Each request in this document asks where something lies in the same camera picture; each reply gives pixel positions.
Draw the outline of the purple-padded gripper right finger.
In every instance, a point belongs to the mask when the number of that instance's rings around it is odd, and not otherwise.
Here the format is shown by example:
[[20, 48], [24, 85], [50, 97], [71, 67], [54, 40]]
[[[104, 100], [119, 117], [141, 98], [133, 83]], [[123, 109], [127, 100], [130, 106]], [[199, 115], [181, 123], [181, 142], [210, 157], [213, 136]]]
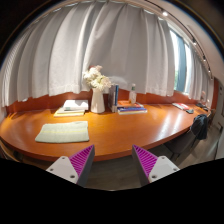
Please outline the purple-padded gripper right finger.
[[132, 157], [142, 186], [179, 171], [166, 156], [157, 157], [137, 145], [132, 146]]

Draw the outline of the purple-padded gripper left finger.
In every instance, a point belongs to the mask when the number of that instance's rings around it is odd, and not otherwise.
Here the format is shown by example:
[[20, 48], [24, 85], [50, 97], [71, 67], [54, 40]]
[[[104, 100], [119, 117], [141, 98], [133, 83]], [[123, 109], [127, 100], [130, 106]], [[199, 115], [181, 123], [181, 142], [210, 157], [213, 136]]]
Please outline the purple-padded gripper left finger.
[[91, 145], [70, 157], [61, 156], [47, 168], [47, 171], [84, 187], [87, 183], [94, 156], [95, 147]]

